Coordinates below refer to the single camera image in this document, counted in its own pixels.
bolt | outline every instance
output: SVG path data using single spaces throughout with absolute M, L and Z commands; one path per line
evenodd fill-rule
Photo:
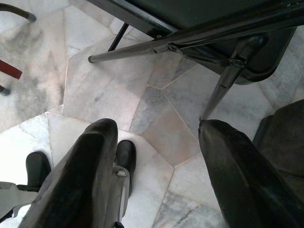
M 241 60 L 238 60 L 238 59 L 235 59 L 232 61 L 232 64 L 236 67 L 239 67 L 239 68 L 243 68 L 244 67 L 244 62 L 241 61 Z
M 177 48 L 175 46 L 169 46 L 169 49 L 174 52 L 177 51 Z

black shoe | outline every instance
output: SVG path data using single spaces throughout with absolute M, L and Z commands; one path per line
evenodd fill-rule
M 132 180 L 136 167 L 136 147 L 130 140 L 122 140 L 117 145 L 116 151 L 117 165 L 124 167 L 130 173 L 129 196 L 132 193 Z
M 27 156 L 25 164 L 28 173 L 28 184 L 17 185 L 17 188 L 23 191 L 38 192 L 44 180 L 51 172 L 51 166 L 48 162 L 48 158 L 43 152 L 33 152 Z

metal bracket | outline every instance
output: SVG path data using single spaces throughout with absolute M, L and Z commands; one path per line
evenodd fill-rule
M 182 50 L 178 47 L 178 45 L 174 43 L 168 44 L 168 49 L 170 51 L 176 52 L 181 54 L 183 57 L 191 60 L 198 60 L 203 62 L 208 62 L 212 64 L 220 65 L 221 67 L 229 67 L 229 66 L 235 66 L 237 68 L 245 68 L 245 62 L 241 59 L 236 58 L 210 58 L 208 56 L 198 55 L 198 54 L 184 54 Z

marble tile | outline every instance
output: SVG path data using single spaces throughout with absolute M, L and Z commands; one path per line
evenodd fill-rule
M 168 105 L 168 99 L 162 90 L 147 86 L 137 107 L 130 132 L 142 134 L 154 121 L 160 110 Z
M 119 129 L 129 130 L 156 56 L 87 61 L 90 55 L 106 52 L 112 41 L 103 40 L 69 60 L 64 115 L 88 122 L 111 118 Z M 121 43 L 134 44 L 124 38 Z
M 137 166 L 133 178 L 133 192 L 123 217 L 125 228 L 152 227 L 172 174 L 173 167 L 158 153 L 145 165 Z
M 69 57 L 112 36 L 111 31 L 75 6 L 65 8 L 66 46 Z
M 299 83 L 299 86 L 295 92 L 293 102 L 303 100 L 304 99 L 304 77 Z
M 0 97 L 0 132 L 63 103 L 66 52 L 63 12 L 0 35 L 0 59 L 20 69 L 20 80 L 0 73 L 11 94 Z
M 196 137 L 199 116 L 210 99 L 218 79 L 219 76 L 214 72 L 203 66 L 196 66 L 164 89 Z M 261 119 L 273 112 L 273 107 L 257 83 L 233 85 L 210 119 L 225 121 L 253 139 Z
M 69 5 L 68 0 L 28 0 L 32 13 L 37 18 L 50 14 Z
M 161 53 L 151 74 L 149 85 L 164 88 L 170 82 L 192 69 L 196 62 L 173 52 Z
M 0 145 L 1 181 L 27 184 L 25 161 L 34 151 L 44 152 L 52 165 L 48 125 L 44 114 L 2 132 Z
M 198 142 L 170 103 L 142 135 L 173 166 L 200 153 Z
M 114 20 L 114 16 L 97 7 L 96 5 L 88 2 L 87 0 L 72 0 L 71 3 L 106 27 L 109 27 Z
M 176 167 L 154 228 L 226 228 L 201 154 Z
M 146 41 L 150 41 L 150 40 L 153 40 L 152 37 L 144 34 L 143 32 L 135 29 L 135 28 L 132 28 L 130 30 L 130 32 L 128 34 L 126 34 L 125 36 L 127 39 L 132 39 L 132 40 L 137 40 L 139 41 L 140 43 L 143 43 L 143 42 L 146 42 Z
M 268 79 L 259 82 L 265 96 L 275 109 L 292 103 L 304 75 L 304 26 L 294 33 L 283 58 Z
M 201 152 L 175 167 L 169 191 L 220 211 Z
M 63 104 L 57 107 L 52 108 L 48 111 L 49 113 L 63 115 Z
M 124 22 L 122 20 L 119 20 L 118 18 L 114 18 L 112 23 L 110 24 L 110 29 L 114 35 L 117 35 L 122 26 L 124 25 Z M 129 26 L 127 30 L 124 33 L 124 37 L 132 30 L 133 28 Z
M 29 6 L 29 3 L 27 0 L 20 1 L 20 0 L 2 0 L 1 3 L 9 4 L 15 7 L 18 7 L 20 9 L 23 9 L 25 11 L 31 12 L 31 8 Z M 0 33 L 12 29 L 19 25 L 24 25 L 29 23 L 28 20 L 26 20 L 23 17 L 20 17 L 19 15 L 2 11 L 0 13 Z
M 170 191 L 161 204 L 153 228 L 227 228 L 221 212 Z
M 29 207 L 30 205 L 26 205 L 20 208 L 17 217 L 3 221 L 0 223 L 0 228 L 17 228 L 29 210 Z
M 47 113 L 53 164 L 56 166 L 89 125 L 88 122 Z

chair leg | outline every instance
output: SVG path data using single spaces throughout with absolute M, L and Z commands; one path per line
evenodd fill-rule
M 8 5 L 8 4 L 0 3 L 0 11 L 7 11 L 7 12 L 17 14 L 21 17 L 24 17 L 25 19 L 27 19 L 29 21 L 35 21 L 36 20 L 36 17 L 35 17 L 34 14 L 32 14 L 30 12 L 27 12 L 27 11 L 24 11 L 22 9 L 19 9 L 15 6 Z
M 0 85 L 0 94 L 2 96 L 7 96 L 10 94 L 10 90 Z
M 240 74 L 246 69 L 246 65 L 252 57 L 266 45 L 268 40 L 267 34 L 254 35 L 237 40 L 235 49 L 230 57 L 231 63 L 220 76 L 212 96 L 199 118 L 200 120 L 209 118 L 210 114 L 233 86 Z

